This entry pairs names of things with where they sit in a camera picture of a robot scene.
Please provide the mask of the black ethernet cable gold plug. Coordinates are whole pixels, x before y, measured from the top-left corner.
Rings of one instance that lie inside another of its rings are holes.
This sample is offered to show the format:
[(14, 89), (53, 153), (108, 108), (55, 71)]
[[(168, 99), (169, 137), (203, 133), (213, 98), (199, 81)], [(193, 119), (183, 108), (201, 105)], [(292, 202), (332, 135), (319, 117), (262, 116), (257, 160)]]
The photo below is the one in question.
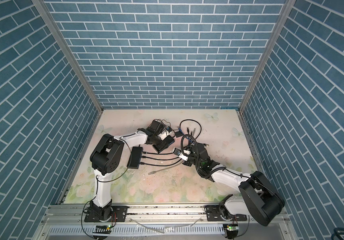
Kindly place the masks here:
[[(174, 138), (175, 139), (180, 139), (180, 146), (178, 147), (178, 149), (183, 149), (183, 146), (187, 146), (187, 145), (198, 145), (197, 142), (197, 138), (199, 137), (199, 135), (201, 134), (203, 127), (202, 125), (199, 125), (199, 133), (197, 136), (195, 136), (195, 132), (193, 130), (189, 130), (187, 129), (185, 132), (183, 132), (183, 127), (182, 124), (184, 122), (194, 122), (194, 123), (198, 123), (198, 121), (196, 120), (192, 120), (192, 119), (186, 119), (180, 122), (179, 127), (177, 129), (179, 129), (183, 135), (179, 138)], [(156, 120), (154, 120), (152, 122), (152, 124), (150, 124), (148, 126), (147, 129), (144, 129), (145, 133), (148, 134), (148, 140), (145, 141), (146, 144), (152, 144), (154, 145), (154, 140), (156, 138), (156, 136), (159, 134), (159, 131), (161, 130), (161, 126), (160, 123), (158, 123)], [(153, 166), (153, 167), (174, 167), (175, 165), (182, 163), (184, 164), (184, 160), (182, 160), (181, 158), (177, 157), (176, 155), (173, 154), (173, 150), (171, 153), (169, 153), (169, 155), (174, 155), (174, 158), (171, 159), (158, 159), (158, 158), (152, 158), (149, 156), (149, 152), (142, 152), (142, 159), (140, 162), (140, 165), (146, 165), (146, 166)], [(160, 154), (158, 154), (156, 151), (153, 153), (154, 155), (163, 155), (163, 152), (161, 152)], [(196, 170), (201, 171), (201, 170), (209, 170), (211, 166), (215, 166), (215, 162), (212, 161), (208, 155), (208, 163), (203, 166), (202, 168), (196, 167)]]

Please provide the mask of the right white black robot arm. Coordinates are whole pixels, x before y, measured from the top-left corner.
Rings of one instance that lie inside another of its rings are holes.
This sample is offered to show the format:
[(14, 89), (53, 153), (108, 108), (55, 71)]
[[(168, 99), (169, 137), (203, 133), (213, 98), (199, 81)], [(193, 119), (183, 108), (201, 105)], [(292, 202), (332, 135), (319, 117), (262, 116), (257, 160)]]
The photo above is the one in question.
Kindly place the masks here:
[(218, 213), (225, 221), (245, 215), (266, 227), (285, 206), (283, 197), (262, 172), (246, 174), (231, 170), (211, 160), (204, 144), (175, 148), (174, 155), (182, 159), (184, 165), (194, 165), (201, 178), (226, 185), (241, 194), (242, 202), (229, 194), (219, 203)]

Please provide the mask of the black network switch blue ports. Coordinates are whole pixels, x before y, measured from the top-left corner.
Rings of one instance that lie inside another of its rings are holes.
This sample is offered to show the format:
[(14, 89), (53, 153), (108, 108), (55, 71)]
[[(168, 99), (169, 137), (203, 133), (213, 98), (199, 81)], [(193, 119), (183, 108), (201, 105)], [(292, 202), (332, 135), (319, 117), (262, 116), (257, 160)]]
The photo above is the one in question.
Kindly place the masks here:
[(143, 147), (133, 147), (128, 160), (128, 169), (138, 169), (142, 159)]

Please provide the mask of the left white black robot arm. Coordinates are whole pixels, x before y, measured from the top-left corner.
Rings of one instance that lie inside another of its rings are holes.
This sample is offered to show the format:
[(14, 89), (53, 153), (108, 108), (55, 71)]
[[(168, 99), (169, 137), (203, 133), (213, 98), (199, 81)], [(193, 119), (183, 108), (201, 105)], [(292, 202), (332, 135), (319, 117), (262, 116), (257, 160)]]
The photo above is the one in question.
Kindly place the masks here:
[(140, 128), (136, 132), (121, 136), (104, 134), (90, 156), (95, 174), (95, 194), (89, 206), (83, 210), (87, 223), (123, 222), (125, 216), (116, 218), (117, 213), (126, 213), (125, 207), (112, 207), (111, 183), (113, 173), (118, 168), (122, 153), (129, 150), (128, 167), (136, 169), (142, 157), (142, 145), (152, 145), (157, 154), (167, 149), (174, 138), (170, 135), (174, 130), (166, 126), (162, 120), (153, 120), (147, 128)]

